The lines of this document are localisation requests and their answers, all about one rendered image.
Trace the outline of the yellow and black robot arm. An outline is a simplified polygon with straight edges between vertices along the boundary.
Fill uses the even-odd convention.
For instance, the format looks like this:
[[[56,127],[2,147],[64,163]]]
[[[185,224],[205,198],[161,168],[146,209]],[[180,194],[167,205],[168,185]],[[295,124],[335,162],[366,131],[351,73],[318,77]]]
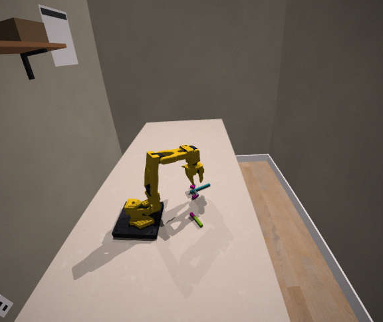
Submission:
[[[199,150],[195,146],[182,145],[173,150],[163,150],[156,153],[149,151],[146,153],[144,187],[146,188],[147,200],[141,202],[138,199],[129,199],[126,210],[131,217],[130,225],[142,229],[154,224],[154,218],[142,214],[150,215],[161,209],[160,193],[158,192],[158,166],[159,164],[169,164],[185,159],[188,164],[196,165],[200,162]]]

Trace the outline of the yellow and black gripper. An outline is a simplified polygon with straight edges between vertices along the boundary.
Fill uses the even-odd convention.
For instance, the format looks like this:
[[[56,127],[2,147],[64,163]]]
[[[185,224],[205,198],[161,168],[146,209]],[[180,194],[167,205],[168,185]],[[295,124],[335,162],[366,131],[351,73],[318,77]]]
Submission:
[[[203,168],[203,164],[201,162],[198,162],[194,166],[191,164],[186,164],[182,167],[185,168],[186,176],[189,178],[189,180],[193,186],[195,185],[193,182],[193,176],[195,176],[197,173],[199,175],[199,181],[200,181],[200,183],[202,183],[204,168]]]

